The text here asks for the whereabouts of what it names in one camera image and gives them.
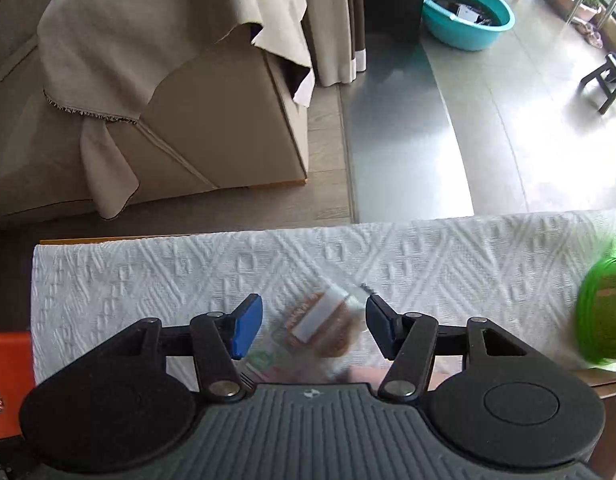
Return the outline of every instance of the wooden floor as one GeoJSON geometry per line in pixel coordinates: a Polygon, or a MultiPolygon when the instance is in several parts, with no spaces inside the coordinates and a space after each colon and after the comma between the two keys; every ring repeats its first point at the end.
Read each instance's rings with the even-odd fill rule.
{"type": "Polygon", "coordinates": [[[0,231],[0,331],[30,319],[30,264],[49,238],[167,235],[333,226],[351,223],[339,91],[317,88],[308,113],[309,174],[304,186],[220,189],[137,204],[111,221],[96,213],[0,231]]]}

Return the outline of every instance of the white textured towel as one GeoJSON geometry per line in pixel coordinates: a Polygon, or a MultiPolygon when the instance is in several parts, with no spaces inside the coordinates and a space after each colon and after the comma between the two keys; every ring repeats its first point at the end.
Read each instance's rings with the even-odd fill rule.
{"type": "MultiPolygon", "coordinates": [[[[138,319],[165,326],[229,311],[251,292],[264,323],[320,275],[342,271],[399,312],[441,324],[485,316],[568,368],[584,367],[574,304],[588,269],[616,248],[616,211],[359,224],[333,228],[38,246],[32,277],[35,377],[44,380],[138,319]]],[[[348,364],[386,366],[369,333],[348,364]]],[[[454,358],[438,370],[455,372],[454,358]]],[[[169,371],[190,387],[190,360],[169,371]]]]}

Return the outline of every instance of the black stool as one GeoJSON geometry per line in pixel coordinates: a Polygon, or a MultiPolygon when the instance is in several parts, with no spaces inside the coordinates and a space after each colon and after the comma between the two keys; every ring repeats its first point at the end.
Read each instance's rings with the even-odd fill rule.
{"type": "Polygon", "coordinates": [[[608,86],[608,83],[616,82],[616,57],[613,54],[608,54],[606,56],[606,62],[582,79],[579,85],[583,88],[593,79],[597,79],[597,81],[599,81],[599,86],[601,86],[601,89],[607,97],[606,102],[599,109],[599,113],[603,115],[608,111],[608,108],[610,108],[610,105],[616,99],[616,87],[614,87],[614,90],[611,91],[608,86]],[[604,73],[608,71],[610,71],[610,74],[608,74],[604,79],[604,73]]]}

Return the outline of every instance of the plastic snack bag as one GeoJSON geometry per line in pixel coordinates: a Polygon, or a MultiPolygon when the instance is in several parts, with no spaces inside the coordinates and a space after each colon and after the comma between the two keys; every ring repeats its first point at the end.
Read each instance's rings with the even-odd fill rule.
{"type": "Polygon", "coordinates": [[[341,358],[366,330],[368,293],[347,281],[320,280],[303,301],[272,321],[240,361],[246,384],[325,383],[341,372],[341,358]]]}

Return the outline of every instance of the fabric fringe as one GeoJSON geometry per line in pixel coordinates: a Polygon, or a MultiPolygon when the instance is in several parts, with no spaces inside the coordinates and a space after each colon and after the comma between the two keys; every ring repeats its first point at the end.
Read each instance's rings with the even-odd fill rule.
{"type": "Polygon", "coordinates": [[[125,123],[137,124],[136,119],[130,119],[124,116],[98,114],[96,112],[89,112],[87,110],[79,110],[78,108],[70,108],[67,106],[63,106],[59,104],[58,102],[56,102],[53,98],[51,98],[50,95],[46,93],[46,90],[44,90],[44,96],[46,98],[46,101],[48,101],[55,108],[63,112],[68,112],[69,114],[79,114],[85,117],[94,117],[96,119],[103,119],[104,121],[108,121],[109,123],[116,123],[117,121],[123,121],[125,123]]]}

